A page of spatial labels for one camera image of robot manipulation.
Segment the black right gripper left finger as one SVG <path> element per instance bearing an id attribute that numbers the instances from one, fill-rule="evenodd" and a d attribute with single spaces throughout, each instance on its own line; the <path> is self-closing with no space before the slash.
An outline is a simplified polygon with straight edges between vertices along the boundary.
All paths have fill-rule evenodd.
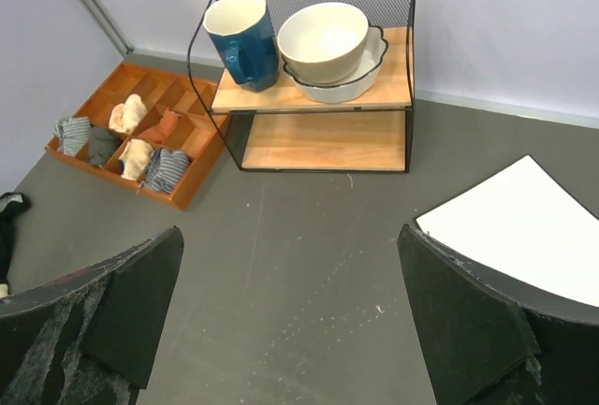
<path id="1" fill-rule="evenodd" d="M 147 388 L 183 259 L 172 226 L 1 301 L 4 404 L 134 404 Z"/>

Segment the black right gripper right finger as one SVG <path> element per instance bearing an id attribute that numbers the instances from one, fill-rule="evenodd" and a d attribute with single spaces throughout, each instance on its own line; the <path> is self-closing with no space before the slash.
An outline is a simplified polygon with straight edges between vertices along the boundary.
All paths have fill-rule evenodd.
<path id="1" fill-rule="evenodd" d="M 597 403 L 596 307 L 488 268 L 410 224 L 398 252 L 437 403 Z"/>

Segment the black underwear cream waistband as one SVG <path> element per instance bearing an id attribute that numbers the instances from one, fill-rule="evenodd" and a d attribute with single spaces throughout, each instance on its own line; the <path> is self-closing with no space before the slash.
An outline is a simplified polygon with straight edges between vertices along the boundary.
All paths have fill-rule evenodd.
<path id="1" fill-rule="evenodd" d="M 8 271 L 16 244 L 17 218 L 28 211 L 31 201 L 23 193 L 1 195 L 1 298 L 9 295 Z"/>

